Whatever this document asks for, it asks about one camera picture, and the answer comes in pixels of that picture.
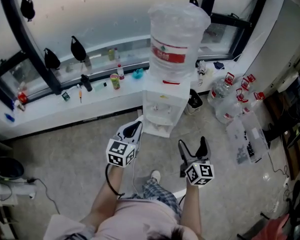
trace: window frame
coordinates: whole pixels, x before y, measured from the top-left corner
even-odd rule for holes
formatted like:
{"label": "window frame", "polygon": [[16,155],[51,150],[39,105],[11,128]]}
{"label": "window frame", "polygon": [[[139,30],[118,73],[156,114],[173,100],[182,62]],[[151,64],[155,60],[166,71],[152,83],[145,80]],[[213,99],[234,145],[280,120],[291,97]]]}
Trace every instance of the window frame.
{"label": "window frame", "polygon": [[[223,61],[223,60],[235,60],[237,61],[239,56],[245,49],[256,25],[259,17],[263,11],[266,0],[257,0],[248,20],[237,18],[233,15],[224,15],[220,13],[213,13],[215,0],[202,0],[200,7],[210,16],[211,23],[222,24],[226,26],[233,26],[240,28],[235,35],[232,45],[227,54],[216,55],[199,55],[197,61]],[[0,77],[15,67],[20,62],[29,59],[33,67],[41,78],[46,82],[48,88],[41,90],[37,93],[28,96],[27,103],[41,99],[47,95],[55,94],[59,95],[63,90],[66,90],[77,84],[81,84],[80,77],[72,79],[70,81],[60,83],[54,73],[47,69],[44,63],[44,59],[39,52],[39,49],[34,42],[28,27],[26,26],[24,17],[21,15],[21,11],[17,0],[1,0],[1,4],[9,23],[9,26],[17,40],[21,51],[17,52],[10,59],[4,61],[0,65]],[[131,64],[123,66],[125,74],[132,73],[134,70],[149,68],[149,61],[142,63]],[[110,68],[104,71],[94,72],[89,74],[90,81],[97,81],[109,78],[111,74],[116,73],[117,68]],[[9,87],[0,79],[0,100],[11,110],[13,109],[14,94],[9,90]]]}

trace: red label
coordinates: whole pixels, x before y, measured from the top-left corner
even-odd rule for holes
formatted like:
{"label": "red label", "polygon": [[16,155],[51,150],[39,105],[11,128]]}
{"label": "red label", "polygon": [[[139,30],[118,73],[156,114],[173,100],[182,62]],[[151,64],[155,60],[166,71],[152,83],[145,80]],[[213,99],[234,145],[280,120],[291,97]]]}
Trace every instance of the red label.
{"label": "red label", "polygon": [[186,55],[185,54],[176,54],[176,53],[167,53],[162,50],[159,50],[156,46],[151,44],[152,52],[159,59],[171,63],[184,63]]}
{"label": "red label", "polygon": [[212,96],[213,99],[217,96],[217,94],[215,93],[214,89],[211,90],[211,96]]}
{"label": "red label", "polygon": [[232,115],[229,115],[228,113],[225,113],[223,117],[225,119],[232,119],[232,118],[234,118]]}

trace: lid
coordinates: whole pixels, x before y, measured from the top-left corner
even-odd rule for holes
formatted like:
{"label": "lid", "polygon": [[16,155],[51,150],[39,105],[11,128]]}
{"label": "lid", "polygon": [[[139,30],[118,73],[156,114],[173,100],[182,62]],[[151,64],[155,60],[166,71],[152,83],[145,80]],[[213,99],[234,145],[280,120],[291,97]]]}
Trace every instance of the lid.
{"label": "lid", "polygon": [[239,102],[242,102],[242,103],[248,102],[248,99],[245,98],[244,94],[242,93],[241,88],[236,90],[236,98]]}
{"label": "lid", "polygon": [[225,79],[224,81],[232,86],[232,82],[234,80],[235,76],[233,74],[231,74],[230,72],[226,73]]}
{"label": "lid", "polygon": [[256,78],[253,74],[248,75],[247,78],[250,81],[250,83],[253,83],[256,80]]}
{"label": "lid", "polygon": [[249,91],[248,87],[249,87],[249,80],[246,79],[246,78],[243,78],[242,79],[242,82],[241,82],[241,87],[246,90],[246,91]]}
{"label": "lid", "polygon": [[82,74],[81,75],[81,79],[80,79],[81,82],[88,82],[89,81],[89,77],[85,74]]}
{"label": "lid", "polygon": [[254,92],[253,94],[256,100],[264,100],[266,98],[263,92]]}

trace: clear plastic bag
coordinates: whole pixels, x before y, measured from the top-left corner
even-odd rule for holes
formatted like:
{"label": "clear plastic bag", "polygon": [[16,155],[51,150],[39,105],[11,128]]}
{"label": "clear plastic bag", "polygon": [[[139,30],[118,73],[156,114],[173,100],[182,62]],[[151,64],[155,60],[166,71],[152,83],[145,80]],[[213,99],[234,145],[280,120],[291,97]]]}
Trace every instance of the clear plastic bag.
{"label": "clear plastic bag", "polygon": [[195,70],[200,43],[211,19],[192,3],[160,3],[148,13],[151,19],[149,72],[160,81],[180,83]]}

